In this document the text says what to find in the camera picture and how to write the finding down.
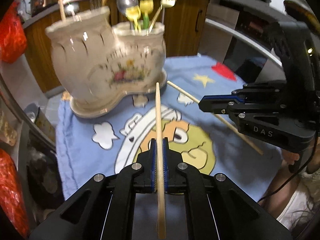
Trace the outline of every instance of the red heart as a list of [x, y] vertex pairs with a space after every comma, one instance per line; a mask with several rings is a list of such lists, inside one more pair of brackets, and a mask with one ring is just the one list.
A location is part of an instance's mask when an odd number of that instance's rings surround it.
[[220, 76], [223, 76], [226, 79], [237, 81], [237, 78], [232, 70], [230, 70], [226, 65], [223, 65], [220, 62], [217, 62], [216, 65], [211, 67], [212, 70], [217, 72]]

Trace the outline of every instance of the red plastic bag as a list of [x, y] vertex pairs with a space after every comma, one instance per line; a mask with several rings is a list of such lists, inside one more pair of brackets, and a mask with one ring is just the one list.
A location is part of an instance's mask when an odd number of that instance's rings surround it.
[[27, 213], [13, 160], [0, 149], [0, 206], [24, 238], [29, 235]]
[[27, 38], [17, 14], [16, 2], [10, 5], [0, 22], [0, 47], [2, 60], [7, 63], [15, 62], [27, 47]]

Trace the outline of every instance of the cartoon eye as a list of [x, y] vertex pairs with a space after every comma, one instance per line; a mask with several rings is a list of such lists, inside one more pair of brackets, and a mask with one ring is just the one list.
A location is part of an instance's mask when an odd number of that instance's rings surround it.
[[186, 143], [188, 141], [188, 134], [185, 130], [177, 127], [173, 135], [173, 141], [181, 144]]

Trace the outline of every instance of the cabinet handle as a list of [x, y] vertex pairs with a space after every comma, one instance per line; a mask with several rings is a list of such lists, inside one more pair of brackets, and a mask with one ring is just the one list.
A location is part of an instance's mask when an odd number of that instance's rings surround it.
[[196, 20], [196, 26], [195, 26], [195, 32], [196, 33], [199, 32], [199, 30], [198, 30], [198, 20], [199, 20], [200, 14], [202, 14], [202, 10], [198, 11], [197, 20]]

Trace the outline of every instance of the blue tablecloth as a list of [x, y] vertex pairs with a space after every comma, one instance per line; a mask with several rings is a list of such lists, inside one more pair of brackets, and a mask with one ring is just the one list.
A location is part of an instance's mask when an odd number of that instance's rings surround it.
[[[216, 63], [204, 56], [173, 57], [166, 59], [164, 69], [168, 80], [199, 99], [242, 88], [244, 82], [239, 77], [226, 69], [212, 68]], [[167, 86], [162, 92], [163, 134], [169, 138], [169, 147], [203, 173], [223, 172], [258, 200], [281, 165], [280, 149], [252, 138], [264, 151], [260, 156], [174, 88]], [[150, 139], [156, 136], [154, 107], [154, 94], [127, 96], [108, 114], [83, 119], [73, 114], [68, 101], [61, 101], [56, 147], [66, 199], [94, 174], [118, 173], [148, 149]], [[166, 200], [167, 239], [187, 239], [183, 197], [167, 195]], [[157, 239], [156, 202], [155, 194], [137, 196], [132, 239]]]

